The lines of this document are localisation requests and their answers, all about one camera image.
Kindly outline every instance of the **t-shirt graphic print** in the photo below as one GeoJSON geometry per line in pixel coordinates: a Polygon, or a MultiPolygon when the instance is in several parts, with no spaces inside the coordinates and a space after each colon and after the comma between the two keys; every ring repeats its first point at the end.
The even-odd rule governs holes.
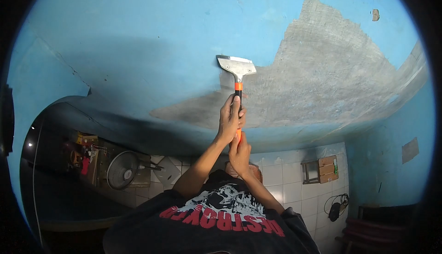
{"type": "Polygon", "coordinates": [[[159,217],[203,228],[275,233],[285,237],[276,220],[266,217],[262,204],[250,192],[238,191],[235,183],[227,183],[213,191],[202,191],[183,207],[169,207],[159,217]]]}

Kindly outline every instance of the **paint scraper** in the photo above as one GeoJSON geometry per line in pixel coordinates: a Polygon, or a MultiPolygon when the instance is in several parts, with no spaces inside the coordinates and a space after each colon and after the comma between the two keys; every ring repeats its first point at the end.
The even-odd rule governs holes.
{"type": "MultiPolygon", "coordinates": [[[[235,78],[235,96],[239,96],[242,102],[243,77],[247,74],[255,74],[255,65],[249,59],[235,56],[217,55],[217,60],[221,68],[233,74],[235,78]]],[[[241,129],[239,128],[236,133],[241,140],[241,129]]]]}

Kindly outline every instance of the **green object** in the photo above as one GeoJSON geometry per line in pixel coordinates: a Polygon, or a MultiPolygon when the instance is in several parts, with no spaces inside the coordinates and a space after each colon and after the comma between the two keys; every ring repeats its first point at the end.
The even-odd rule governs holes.
{"type": "Polygon", "coordinates": [[[336,162],[336,159],[333,159],[333,164],[334,164],[334,173],[338,174],[338,163],[336,162]]]}

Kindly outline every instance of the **ceiling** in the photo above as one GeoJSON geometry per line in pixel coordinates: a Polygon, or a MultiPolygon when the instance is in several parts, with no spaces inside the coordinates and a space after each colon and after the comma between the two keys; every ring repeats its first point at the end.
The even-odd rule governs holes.
{"type": "Polygon", "coordinates": [[[427,79],[399,0],[37,0],[25,26],[90,88],[52,119],[152,154],[198,154],[215,136],[233,91],[217,54],[256,65],[244,79],[253,152],[342,140],[427,79]]]}

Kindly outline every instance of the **wall patch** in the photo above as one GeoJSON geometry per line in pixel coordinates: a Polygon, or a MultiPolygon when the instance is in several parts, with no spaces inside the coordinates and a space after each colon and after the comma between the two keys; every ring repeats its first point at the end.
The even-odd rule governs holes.
{"type": "Polygon", "coordinates": [[[402,146],[402,164],[413,159],[419,154],[419,145],[417,144],[417,137],[402,146]]]}

